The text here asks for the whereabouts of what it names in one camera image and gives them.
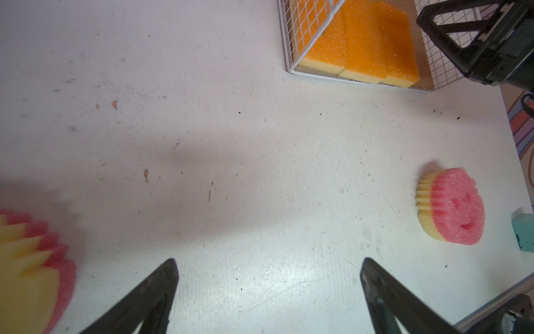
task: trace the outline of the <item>pink and yellow sponge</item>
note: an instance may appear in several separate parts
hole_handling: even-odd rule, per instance
[[[417,214],[436,240],[474,245],[484,231],[484,203],[476,183],[463,168],[424,175],[417,185]]]
[[[0,209],[0,332],[48,334],[68,306],[76,281],[59,234],[45,221]]]

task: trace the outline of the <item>white table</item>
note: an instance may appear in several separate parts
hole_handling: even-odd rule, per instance
[[[291,75],[276,1],[3,2],[0,61],[0,204],[49,220],[78,265],[54,333],[169,257],[169,333],[371,333],[364,257],[451,323],[534,268],[510,223],[532,211],[499,89]],[[420,227],[432,161],[477,181],[477,245]]]

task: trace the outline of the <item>pink sponge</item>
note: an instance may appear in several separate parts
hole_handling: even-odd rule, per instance
[[[474,245],[484,230],[484,203],[463,168],[423,176],[417,187],[418,218],[432,238]]]
[[[45,221],[32,221],[32,217],[13,211],[0,209],[0,215],[5,215],[8,225],[25,224],[24,238],[40,237],[37,246],[38,251],[50,251],[50,255],[42,264],[45,267],[55,269],[59,276],[59,287],[53,312],[43,334],[49,334],[57,324],[63,312],[67,308],[74,292],[76,282],[76,265],[73,261],[65,259],[64,255],[68,251],[68,246],[58,244],[59,233],[47,233],[48,223]]]

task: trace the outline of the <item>wire basket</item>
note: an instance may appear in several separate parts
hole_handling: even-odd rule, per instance
[[[393,5],[402,3],[404,8],[408,7],[410,10],[408,14],[412,14],[411,18],[416,18],[426,5],[438,3],[442,0],[415,0],[414,3],[412,1],[414,0],[389,0]],[[345,0],[278,0],[286,65],[290,73],[355,84],[369,84],[299,66],[300,61],[312,48],[344,2]],[[438,25],[475,21],[481,19],[481,13],[483,16],[490,15],[492,10],[494,10],[492,7],[485,6],[478,9],[446,13],[436,16],[434,21]],[[414,39],[413,43],[418,58],[419,72],[421,77],[427,77],[427,80],[425,83],[415,84],[409,89],[433,90],[461,78],[462,73],[434,45],[427,34],[416,26],[415,19],[412,21],[411,24],[414,25],[412,26],[412,32],[415,32],[412,33],[412,38]],[[459,46],[465,47],[471,43],[477,33],[453,33],[450,36]]]

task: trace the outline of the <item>stain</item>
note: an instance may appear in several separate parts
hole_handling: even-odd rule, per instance
[[[382,245],[382,238],[376,240],[376,254],[380,256],[380,246]]]
[[[174,147],[172,148],[172,151],[173,151],[173,152],[176,151],[176,148],[178,147],[178,145],[180,145],[180,137],[178,137],[178,140],[176,141],[176,144],[175,144]]]
[[[19,114],[19,116],[21,116],[22,118],[26,118],[26,117],[30,116],[32,113],[33,113],[33,111],[28,110],[24,114]]]
[[[371,240],[372,239],[372,235],[371,235],[371,230],[369,230],[367,227],[364,228],[364,236],[367,240]]]

